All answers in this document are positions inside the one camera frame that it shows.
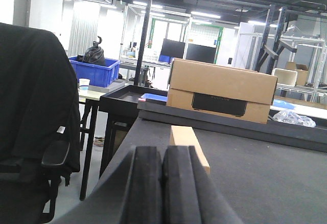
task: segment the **black tray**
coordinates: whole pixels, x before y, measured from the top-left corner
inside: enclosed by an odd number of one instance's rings
[[[113,93],[101,96],[99,103],[99,111],[104,111],[111,115],[137,118],[138,99],[146,93],[167,96],[167,91],[148,87],[128,85]]]

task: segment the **blue plastic crate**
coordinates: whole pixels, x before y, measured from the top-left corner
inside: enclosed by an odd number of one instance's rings
[[[168,63],[168,64],[170,64],[172,62],[172,59],[173,59],[173,57],[166,56],[166,55],[160,55],[159,56],[159,61],[160,62],[165,62],[165,63]]]
[[[77,79],[90,79],[90,85],[107,87],[118,79],[119,60],[105,58],[107,66],[88,64],[76,61],[77,56],[70,57],[69,60],[74,68]]]

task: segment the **black jacket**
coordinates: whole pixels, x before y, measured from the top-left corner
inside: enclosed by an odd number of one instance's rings
[[[0,160],[41,159],[64,139],[67,165],[79,171],[79,126],[76,75],[57,37],[0,23]]]

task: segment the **chair armrest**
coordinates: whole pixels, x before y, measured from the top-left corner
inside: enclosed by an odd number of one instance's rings
[[[70,143],[54,141],[45,150],[41,165],[45,168],[58,168],[64,165],[69,152]]]

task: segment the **blue object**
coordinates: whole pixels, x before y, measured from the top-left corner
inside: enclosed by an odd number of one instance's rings
[[[290,109],[293,110],[295,108],[294,105],[284,101],[284,100],[274,100],[273,106],[280,107],[280,108],[285,108],[285,109]]]
[[[167,97],[166,96],[161,96],[161,95],[143,94],[141,96],[141,98],[167,102]]]
[[[74,68],[77,79],[90,79],[90,85],[107,87],[118,79],[119,60],[105,58],[107,66],[88,64],[76,61],[77,56],[70,57],[69,60]]]
[[[171,60],[172,60],[172,57],[170,57],[170,56],[166,56],[166,55],[160,55],[159,56],[159,61],[160,62],[165,62],[165,63],[170,64]]]

